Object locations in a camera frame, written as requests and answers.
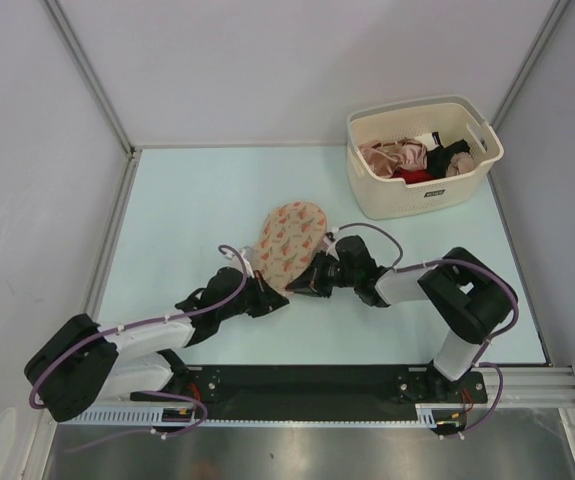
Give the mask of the pink floral mesh laundry bag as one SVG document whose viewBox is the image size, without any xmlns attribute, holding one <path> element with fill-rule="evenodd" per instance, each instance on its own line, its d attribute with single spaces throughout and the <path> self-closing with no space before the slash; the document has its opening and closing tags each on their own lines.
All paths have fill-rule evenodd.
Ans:
<svg viewBox="0 0 575 480">
<path fill-rule="evenodd" d="M 273 209 L 252 247 L 250 264 L 280 294 L 305 272 L 327 232 L 327 216 L 316 204 L 297 201 Z"/>
</svg>

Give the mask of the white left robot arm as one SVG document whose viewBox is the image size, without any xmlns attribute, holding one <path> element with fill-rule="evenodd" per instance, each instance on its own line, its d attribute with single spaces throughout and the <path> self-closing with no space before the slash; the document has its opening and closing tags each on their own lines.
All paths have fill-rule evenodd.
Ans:
<svg viewBox="0 0 575 480">
<path fill-rule="evenodd" d="M 223 267 L 171 315 L 103 327 L 88 314 L 77 314 L 26 364 L 29 404 L 65 422 L 100 399 L 125 394 L 177 399 L 188 387 L 177 350 L 213 337 L 233 317 L 263 317 L 288 303 L 260 271 Z"/>
</svg>

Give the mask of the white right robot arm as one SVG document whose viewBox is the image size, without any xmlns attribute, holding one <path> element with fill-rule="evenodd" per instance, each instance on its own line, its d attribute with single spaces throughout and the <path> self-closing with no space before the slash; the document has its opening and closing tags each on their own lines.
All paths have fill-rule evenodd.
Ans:
<svg viewBox="0 0 575 480">
<path fill-rule="evenodd" d="M 323 298 L 335 288 L 350 288 L 376 308 L 427 301 L 448 326 L 427 367 L 396 381 L 403 402 L 453 400 L 493 339 L 513 328 L 519 315 L 514 289 L 462 247 L 438 260 L 387 268 L 377 264 L 361 237 L 350 236 L 317 253 L 286 286 L 291 293 Z"/>
</svg>

